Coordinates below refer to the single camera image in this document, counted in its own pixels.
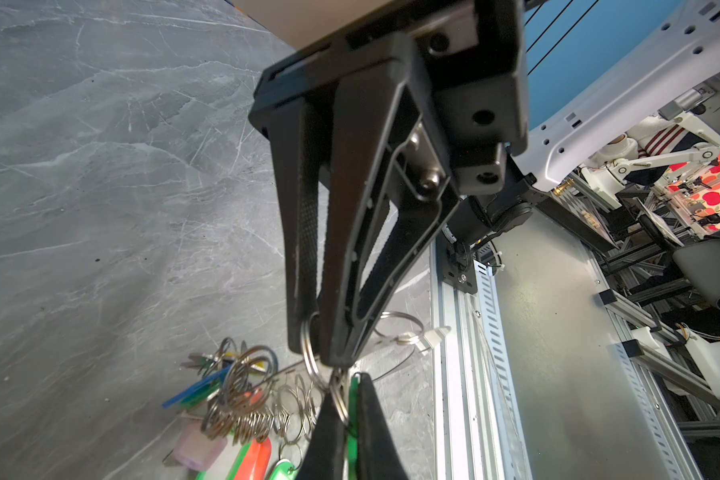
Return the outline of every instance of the metal bolt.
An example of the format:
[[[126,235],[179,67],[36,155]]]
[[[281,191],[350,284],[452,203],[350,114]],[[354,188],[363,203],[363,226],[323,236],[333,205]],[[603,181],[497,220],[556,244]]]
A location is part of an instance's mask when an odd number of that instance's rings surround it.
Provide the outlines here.
[[[418,184],[427,192],[435,190],[440,186],[440,174],[436,170],[427,170]]]
[[[411,144],[414,151],[418,150],[418,134],[414,133],[411,135],[411,139],[408,142]]]

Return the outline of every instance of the blue panel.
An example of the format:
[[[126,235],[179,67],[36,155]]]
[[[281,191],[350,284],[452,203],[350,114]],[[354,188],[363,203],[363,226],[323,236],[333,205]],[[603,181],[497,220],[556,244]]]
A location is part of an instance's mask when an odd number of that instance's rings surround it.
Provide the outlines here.
[[[536,128],[589,87],[679,4],[680,0],[549,0],[541,5],[526,27],[527,45],[539,39],[528,52],[530,127]]]

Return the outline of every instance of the beige panel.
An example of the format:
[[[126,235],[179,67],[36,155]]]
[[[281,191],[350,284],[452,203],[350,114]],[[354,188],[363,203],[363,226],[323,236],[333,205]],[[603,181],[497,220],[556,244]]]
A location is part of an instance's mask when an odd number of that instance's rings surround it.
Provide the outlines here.
[[[296,48],[304,48],[390,0],[232,0]]]

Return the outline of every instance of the gray chair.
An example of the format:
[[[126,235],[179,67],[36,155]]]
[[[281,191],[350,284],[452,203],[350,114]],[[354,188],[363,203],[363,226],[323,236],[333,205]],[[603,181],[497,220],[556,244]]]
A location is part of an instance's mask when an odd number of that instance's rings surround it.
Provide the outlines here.
[[[678,265],[685,278],[704,297],[704,300],[718,307],[720,301],[720,239],[715,238],[683,246],[672,253],[672,260]]]

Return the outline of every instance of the red stripe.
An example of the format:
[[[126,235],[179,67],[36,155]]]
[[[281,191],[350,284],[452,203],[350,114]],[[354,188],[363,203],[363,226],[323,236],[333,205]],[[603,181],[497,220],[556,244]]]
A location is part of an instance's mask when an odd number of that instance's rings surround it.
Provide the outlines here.
[[[661,135],[662,135],[665,131],[666,131],[665,128],[664,128],[663,130],[659,130],[659,133],[657,133],[656,135],[654,135],[653,138],[650,140],[650,142],[648,142],[648,145],[646,145],[646,150],[648,150],[648,149],[650,148],[651,144],[652,144],[654,141],[658,140],[658,138],[661,137]]]
[[[677,130],[677,125],[673,125],[672,128],[670,128],[669,130],[667,130],[666,133],[664,134],[664,136],[663,136],[661,139],[659,139],[659,141],[657,141],[657,142],[653,145],[653,148],[651,148],[650,150],[648,150],[648,155],[650,155],[651,157],[653,157],[654,153],[656,152],[656,147],[658,147],[659,145],[661,145],[662,142],[663,142],[664,140],[666,140],[667,137],[669,137],[670,135],[672,135],[672,132],[675,131],[675,130]]]
[[[659,149],[659,152],[664,151],[664,149],[666,149],[667,147],[669,147],[670,144],[677,138],[677,136],[680,135],[681,133],[683,133],[684,131],[685,131],[684,128],[678,130],[677,133],[674,134],[671,139],[667,140],[666,143],[664,144],[664,146]]]

